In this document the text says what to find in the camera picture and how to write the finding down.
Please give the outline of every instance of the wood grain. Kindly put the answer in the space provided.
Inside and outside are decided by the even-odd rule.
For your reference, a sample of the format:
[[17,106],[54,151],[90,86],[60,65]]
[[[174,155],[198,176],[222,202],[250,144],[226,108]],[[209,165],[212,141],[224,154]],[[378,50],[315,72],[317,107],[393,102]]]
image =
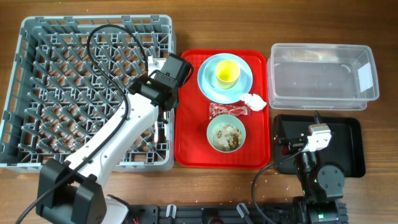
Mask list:
[[[395,1],[1,1],[0,105],[6,98],[19,28],[27,16],[168,14],[179,54],[192,48],[254,49],[268,57],[274,43],[368,45],[376,61],[380,98],[364,111],[322,115],[354,117],[362,126],[367,173],[346,180],[342,199],[350,223],[398,223],[397,11]],[[279,113],[313,112],[271,110],[270,119]],[[176,165],[162,173],[114,173],[104,192],[132,204],[236,205],[251,201],[255,172]],[[36,198],[37,179],[37,174],[0,169],[1,223],[14,223]],[[285,202],[300,193],[296,177],[273,169],[257,185],[263,202]],[[32,212],[25,223],[46,221]]]

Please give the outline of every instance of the snack wrapper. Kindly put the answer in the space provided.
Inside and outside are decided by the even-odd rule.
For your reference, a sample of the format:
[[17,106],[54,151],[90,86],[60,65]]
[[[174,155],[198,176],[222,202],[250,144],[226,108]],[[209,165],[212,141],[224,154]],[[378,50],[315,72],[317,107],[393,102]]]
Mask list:
[[210,103],[209,119],[218,115],[229,114],[232,116],[250,115],[250,109],[247,106],[222,105],[219,103]]

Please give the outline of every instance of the clear plastic container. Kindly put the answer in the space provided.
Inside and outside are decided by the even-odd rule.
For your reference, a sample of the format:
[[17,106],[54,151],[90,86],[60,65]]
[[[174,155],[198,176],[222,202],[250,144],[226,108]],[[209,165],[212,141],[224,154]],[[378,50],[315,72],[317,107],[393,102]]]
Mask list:
[[268,61],[274,109],[363,110],[379,97],[368,46],[274,44]]

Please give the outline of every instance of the red tray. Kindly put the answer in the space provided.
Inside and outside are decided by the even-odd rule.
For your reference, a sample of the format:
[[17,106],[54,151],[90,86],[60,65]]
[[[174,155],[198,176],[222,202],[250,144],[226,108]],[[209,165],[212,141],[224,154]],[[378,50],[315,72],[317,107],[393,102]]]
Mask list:
[[[215,54],[235,54],[245,60],[253,73],[250,93],[268,101],[267,60],[254,50],[192,49],[181,57],[188,60],[195,73],[179,91],[180,106],[175,119],[175,158],[187,167],[260,169],[271,158],[269,135],[269,107],[251,111],[249,116],[238,116],[246,128],[246,140],[241,149],[232,153],[218,152],[207,141],[206,130],[211,101],[200,91],[198,71],[200,65]],[[242,101],[234,105],[243,105]]]

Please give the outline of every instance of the gray dish rack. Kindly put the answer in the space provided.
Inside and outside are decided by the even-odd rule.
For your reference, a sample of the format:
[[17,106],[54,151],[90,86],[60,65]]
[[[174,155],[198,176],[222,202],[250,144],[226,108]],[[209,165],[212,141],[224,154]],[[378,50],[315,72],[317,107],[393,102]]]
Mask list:
[[[146,55],[175,52],[165,15],[28,17],[22,22],[0,126],[0,167],[38,172],[49,158],[63,161],[112,117],[122,98],[87,56],[88,34],[103,24],[130,30]],[[137,43],[111,27],[93,36],[91,52],[124,88],[143,73]],[[147,129],[115,171],[163,171],[174,164],[174,111]]]

